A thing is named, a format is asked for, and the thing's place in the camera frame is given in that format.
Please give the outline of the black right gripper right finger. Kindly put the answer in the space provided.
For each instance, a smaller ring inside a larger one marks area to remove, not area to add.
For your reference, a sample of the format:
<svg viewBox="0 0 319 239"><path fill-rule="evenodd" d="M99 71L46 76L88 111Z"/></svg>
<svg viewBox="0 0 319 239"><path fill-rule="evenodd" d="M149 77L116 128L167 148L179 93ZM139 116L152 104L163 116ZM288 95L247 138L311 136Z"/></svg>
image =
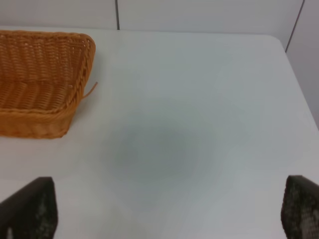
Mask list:
<svg viewBox="0 0 319 239"><path fill-rule="evenodd" d="M319 186L302 175L286 180L281 222L288 239L319 237Z"/></svg>

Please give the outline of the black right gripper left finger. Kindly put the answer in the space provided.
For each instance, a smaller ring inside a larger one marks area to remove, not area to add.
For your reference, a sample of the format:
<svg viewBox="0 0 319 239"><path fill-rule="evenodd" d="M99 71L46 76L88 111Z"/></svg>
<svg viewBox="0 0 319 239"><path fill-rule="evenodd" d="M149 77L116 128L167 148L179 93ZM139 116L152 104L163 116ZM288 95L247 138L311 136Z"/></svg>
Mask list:
<svg viewBox="0 0 319 239"><path fill-rule="evenodd" d="M57 225L52 177L38 177L0 203L2 239L52 239Z"/></svg>

